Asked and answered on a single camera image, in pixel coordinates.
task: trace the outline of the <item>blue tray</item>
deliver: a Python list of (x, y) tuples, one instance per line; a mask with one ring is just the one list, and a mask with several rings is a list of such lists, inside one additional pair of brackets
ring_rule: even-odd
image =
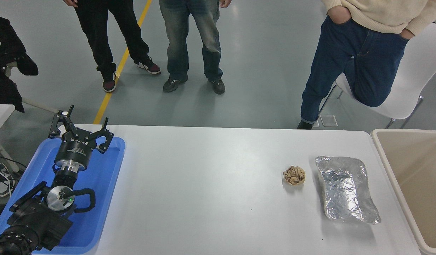
[[(103, 142), (104, 137), (97, 139), (98, 144)], [(12, 214), (9, 208), (16, 200), (42, 181), (51, 185), (54, 179), (52, 165), (60, 144), (61, 139), (46, 139), (40, 144), (0, 217), (0, 234), (9, 227), (7, 220)], [(100, 154), (97, 150), (92, 152), (89, 166), (87, 170), (79, 172), (74, 189), (93, 189), (96, 195), (95, 208), (86, 213), (73, 213), (68, 218), (73, 222), (72, 227), (62, 238), (61, 243), (51, 252), (43, 248), (40, 251), (33, 251), (33, 254), (83, 254), (96, 245), (103, 231), (124, 151), (123, 139), (114, 137), (104, 154)], [(77, 197), (75, 203), (78, 208), (87, 207), (89, 196)]]

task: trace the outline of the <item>black sneaker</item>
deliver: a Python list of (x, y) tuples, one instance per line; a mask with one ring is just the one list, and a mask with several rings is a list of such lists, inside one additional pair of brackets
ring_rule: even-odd
[(226, 91), (226, 87), (224, 87), (224, 82), (222, 82), (221, 78), (214, 81), (208, 80), (208, 82), (211, 84), (216, 94), (221, 95)]
[(314, 125), (314, 124), (310, 124), (310, 123), (307, 123), (307, 122), (301, 121), (301, 122), (298, 124), (297, 129), (312, 129), (312, 126), (313, 126), (313, 125)]
[(184, 79), (184, 80), (174, 80), (169, 78), (163, 85), (163, 91), (164, 92), (173, 92), (174, 90), (176, 90), (180, 84), (186, 82), (188, 80), (188, 78)]
[(152, 62), (152, 58), (147, 56), (147, 58), (140, 60), (140, 61), (134, 61), (134, 63), (137, 65), (137, 67), (145, 69), (150, 74), (159, 74), (161, 73), (161, 68), (156, 64)]
[(103, 74), (103, 89), (106, 92), (113, 92), (115, 90), (115, 73)]

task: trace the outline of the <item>white chair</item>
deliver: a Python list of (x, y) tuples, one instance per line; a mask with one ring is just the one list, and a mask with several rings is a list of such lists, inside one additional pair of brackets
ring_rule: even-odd
[[(401, 126), (402, 129), (420, 103), (422, 103), (423, 97), (421, 97), (420, 93), (435, 73), (436, 24), (432, 23), (407, 43), (404, 57), (401, 60), (391, 92), (386, 100), (378, 107), (367, 107), (383, 116), (391, 118), (386, 129), (396, 119), (406, 119)], [(338, 99), (343, 92), (352, 96), (349, 83), (345, 75), (341, 74), (336, 79), (336, 85), (320, 108), (319, 114), (336, 86), (342, 90)]]

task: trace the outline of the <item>black jacket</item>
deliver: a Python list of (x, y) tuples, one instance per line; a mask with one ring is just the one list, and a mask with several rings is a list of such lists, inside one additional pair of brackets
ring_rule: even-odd
[(38, 75), (37, 65), (26, 54), (26, 49), (10, 25), (8, 19), (0, 17), (0, 103), (13, 104), (24, 112), (17, 86), (2, 72), (8, 63), (16, 61), (18, 70), (24, 75)]

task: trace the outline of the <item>brown paper ball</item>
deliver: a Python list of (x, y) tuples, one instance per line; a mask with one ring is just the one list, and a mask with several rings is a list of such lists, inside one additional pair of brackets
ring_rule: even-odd
[(284, 172), (284, 179), (288, 184), (298, 185), (304, 182), (306, 174), (299, 166), (291, 166)]

